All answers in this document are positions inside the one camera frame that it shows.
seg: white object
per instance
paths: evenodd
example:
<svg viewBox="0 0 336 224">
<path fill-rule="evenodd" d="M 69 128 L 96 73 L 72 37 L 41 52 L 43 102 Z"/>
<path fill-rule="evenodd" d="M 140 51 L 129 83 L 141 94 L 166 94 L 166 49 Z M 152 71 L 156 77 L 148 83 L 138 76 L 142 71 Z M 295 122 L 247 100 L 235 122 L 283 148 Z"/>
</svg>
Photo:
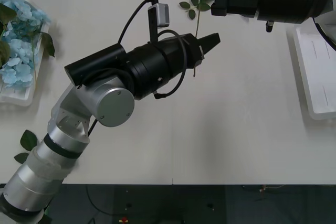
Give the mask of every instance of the white object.
<svg viewBox="0 0 336 224">
<path fill-rule="evenodd" d="M 24 1 L 30 3 L 36 9 L 40 9 L 30 0 L 24 0 Z M 44 23 L 42 25 L 41 31 L 47 33 L 48 30 L 49 30 L 49 24 Z M 35 66 L 36 76 L 38 76 L 38 72 L 41 66 L 41 59 L 44 51 L 44 47 L 41 44 L 41 41 L 42 38 L 40 35 L 36 47 L 36 49 L 38 50 L 38 59 L 39 59 L 38 64 Z M 17 88 L 6 88 L 6 84 L 3 83 L 2 79 L 0 78 L 0 102 L 12 103 L 20 106 L 29 106 L 33 101 L 34 92 L 35 92 L 35 79 L 33 79 L 33 84 L 30 87 L 17 89 Z"/>
<path fill-rule="evenodd" d="M 60 50 L 55 59 L 43 58 L 48 67 L 40 69 L 31 106 L 0 104 L 0 183 L 19 168 L 13 157 L 23 151 L 23 132 L 40 140 L 46 135 L 51 108 L 70 83 L 64 66 L 118 41 L 143 0 L 32 1 L 55 20 L 49 33 Z M 188 19 L 181 1 L 189 0 L 160 0 L 169 4 L 170 29 L 194 33 L 197 22 Z M 293 25 L 277 23 L 269 34 L 265 22 L 210 11 L 201 13 L 199 24 L 199 37 L 219 32 L 222 42 L 196 77 L 188 70 L 171 97 L 137 101 L 121 126 L 97 124 L 65 183 L 336 184 L 336 120 L 316 121 L 301 109 L 305 95 L 298 93 L 291 61 L 296 49 L 286 37 Z M 148 40 L 145 7 L 122 45 L 129 52 Z M 171 91 L 177 78 L 160 92 Z"/>
<path fill-rule="evenodd" d="M 336 52 L 308 20 L 294 30 L 309 114 L 316 120 L 336 117 Z"/>
</svg>

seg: white tray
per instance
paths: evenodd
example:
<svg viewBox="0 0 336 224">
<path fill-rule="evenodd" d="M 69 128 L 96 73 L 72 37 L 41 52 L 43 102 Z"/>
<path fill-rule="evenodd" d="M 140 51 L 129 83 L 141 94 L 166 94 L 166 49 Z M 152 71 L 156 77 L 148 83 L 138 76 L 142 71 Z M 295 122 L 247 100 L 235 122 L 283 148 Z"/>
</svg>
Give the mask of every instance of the white tray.
<svg viewBox="0 0 336 224">
<path fill-rule="evenodd" d="M 295 28 L 294 41 L 310 116 L 336 117 L 336 52 L 311 19 Z"/>
<path fill-rule="evenodd" d="M 36 9 L 39 9 L 33 2 L 30 0 L 24 0 L 31 4 Z M 49 31 L 49 24 L 43 23 L 41 31 L 47 33 Z M 43 56 L 44 46 L 41 44 L 41 35 L 37 42 L 37 50 L 38 50 L 38 64 L 35 66 L 36 76 L 38 77 L 38 72 L 41 66 L 41 60 Z M 14 89 L 14 88 L 6 88 L 6 84 L 2 82 L 2 78 L 0 77 L 0 102 L 12 103 L 20 106 L 29 106 L 33 101 L 33 96 L 35 92 L 35 80 L 33 79 L 33 83 L 28 88 Z"/>
</svg>

